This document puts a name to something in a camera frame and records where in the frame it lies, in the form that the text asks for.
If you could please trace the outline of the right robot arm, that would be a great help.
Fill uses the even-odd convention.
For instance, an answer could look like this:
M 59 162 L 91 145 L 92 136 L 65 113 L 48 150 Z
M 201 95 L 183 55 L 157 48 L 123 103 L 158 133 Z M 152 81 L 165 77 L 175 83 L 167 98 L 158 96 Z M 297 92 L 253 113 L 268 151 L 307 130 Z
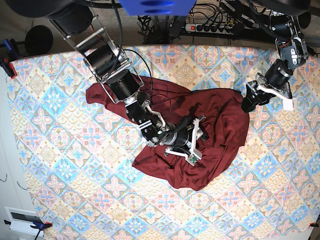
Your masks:
M 103 91 L 110 88 L 111 91 L 106 93 L 110 100 L 114 104 L 124 103 L 126 115 L 138 124 L 152 147 L 167 145 L 170 152 L 177 149 L 181 153 L 195 153 L 196 141 L 209 139 L 200 124 L 203 115 L 195 117 L 190 114 L 178 124 L 172 124 L 166 122 L 160 112 L 152 110 L 152 96 L 140 90 L 144 85 L 142 78 L 130 72 L 132 63 L 123 45 L 114 43 L 104 26 L 78 43 L 71 40 L 98 20 L 93 8 L 117 12 L 120 4 L 89 0 L 8 0 L 6 4 L 21 16 L 44 17 L 50 21 L 63 39 L 83 56 L 85 65 Z

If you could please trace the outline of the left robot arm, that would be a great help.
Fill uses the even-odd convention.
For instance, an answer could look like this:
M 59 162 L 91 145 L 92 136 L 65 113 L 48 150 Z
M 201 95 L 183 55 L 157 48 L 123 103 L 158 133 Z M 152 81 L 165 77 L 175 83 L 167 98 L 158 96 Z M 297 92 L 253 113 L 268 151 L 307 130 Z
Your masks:
M 301 29 L 308 26 L 303 15 L 309 14 L 309 0 L 258 0 L 257 4 L 270 9 L 272 16 L 269 24 L 261 20 L 262 12 L 249 0 L 248 5 L 253 20 L 269 36 L 275 39 L 279 58 L 274 61 L 265 74 L 258 73 L 255 80 L 246 84 L 246 96 L 241 108 L 245 113 L 255 110 L 256 106 L 266 105 L 271 98 L 282 100 L 285 111 L 293 111 L 297 99 L 293 96 L 289 80 L 294 70 L 304 65 L 309 58 L 307 44 Z

